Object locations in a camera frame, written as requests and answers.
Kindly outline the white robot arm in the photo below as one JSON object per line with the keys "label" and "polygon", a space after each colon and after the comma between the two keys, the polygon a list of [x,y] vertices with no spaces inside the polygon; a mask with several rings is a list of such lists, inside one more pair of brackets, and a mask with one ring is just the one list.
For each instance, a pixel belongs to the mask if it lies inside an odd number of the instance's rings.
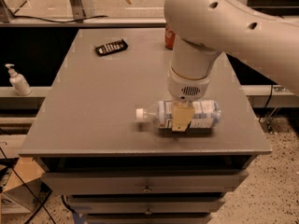
{"label": "white robot arm", "polygon": [[174,132],[189,126],[223,52],[299,94],[297,21],[255,11],[247,0],[165,0],[164,17],[176,34],[168,72]]}

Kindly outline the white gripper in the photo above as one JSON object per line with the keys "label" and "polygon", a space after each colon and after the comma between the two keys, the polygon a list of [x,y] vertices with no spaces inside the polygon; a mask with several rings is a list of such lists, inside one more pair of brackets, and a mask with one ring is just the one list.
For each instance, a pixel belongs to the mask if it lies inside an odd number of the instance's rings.
{"label": "white gripper", "polygon": [[179,101],[174,102],[172,106],[173,132],[186,131],[195,113],[192,102],[201,99],[205,95],[209,81],[209,77],[187,79],[179,76],[173,69],[168,71],[168,91],[174,100]]}

